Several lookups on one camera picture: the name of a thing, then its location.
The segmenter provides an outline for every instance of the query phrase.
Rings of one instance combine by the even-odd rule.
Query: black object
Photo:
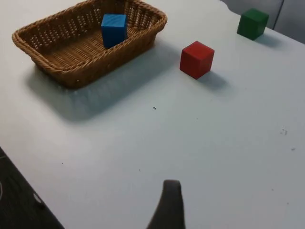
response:
[[[1,148],[0,157],[0,229],[63,229]]]
[[[165,180],[158,207],[147,229],[185,229],[181,185]]]

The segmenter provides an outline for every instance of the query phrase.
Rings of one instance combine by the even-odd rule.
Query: white table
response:
[[[0,146],[65,228],[143,229],[169,178],[188,229],[305,227],[304,45],[237,35],[217,0],[149,0],[168,15],[155,47],[66,92],[10,35],[76,1],[0,3]],[[215,49],[198,81],[179,70],[195,40]]]

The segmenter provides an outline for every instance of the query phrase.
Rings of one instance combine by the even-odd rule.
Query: basket rim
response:
[[[51,63],[47,58],[45,58],[41,53],[39,53],[37,50],[35,50],[34,48],[32,48],[29,44],[27,44],[21,37],[20,34],[24,31],[26,31],[29,28],[33,28],[36,27],[38,25],[44,24],[45,22],[51,21],[52,19],[59,17],[61,15],[63,15],[64,13],[66,13],[67,11],[71,11],[71,10],[75,10],[75,8],[80,8],[83,7],[87,4],[92,4],[95,1],[98,0],[87,0],[84,2],[80,2],[74,6],[71,6],[65,10],[62,10],[58,13],[55,13],[51,16],[48,16],[44,19],[38,20],[36,22],[33,22],[29,25],[26,25],[18,30],[16,30],[13,35],[12,35],[12,40],[15,43],[15,45],[17,47],[19,47],[21,50],[23,50],[26,54],[28,54],[35,62],[39,63],[43,68],[45,68],[48,71],[51,72],[74,72],[74,71],[78,71],[79,69],[82,69],[84,67],[86,67],[87,65],[91,65],[92,63],[95,63],[97,61],[99,61],[100,59],[103,59],[107,56],[109,56],[111,53],[113,52],[117,52],[120,49],[122,49],[122,47],[129,45],[130,43],[140,39],[143,36],[148,36],[151,34],[157,34],[158,32],[160,32],[163,27],[165,26],[166,22],[167,22],[167,17],[165,15],[165,13],[163,13],[162,11],[160,11],[159,9],[149,5],[148,3],[145,3],[141,0],[131,0],[134,3],[138,4],[139,6],[144,7],[147,10],[152,11],[154,14],[159,15],[161,18],[149,29],[143,30],[138,32],[137,34],[134,34],[130,37],[128,37],[126,40],[124,40],[123,42],[121,42],[120,44],[113,46],[109,49],[106,49],[104,52],[101,52],[100,54],[81,62],[78,65],[74,65],[71,67],[58,67],[55,64]]]

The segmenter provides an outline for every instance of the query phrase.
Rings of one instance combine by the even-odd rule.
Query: red cube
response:
[[[180,70],[198,79],[210,71],[214,50],[196,41],[182,50]]]

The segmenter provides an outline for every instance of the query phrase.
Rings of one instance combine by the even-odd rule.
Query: dark floor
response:
[[[0,229],[62,229],[49,209],[0,148]]]

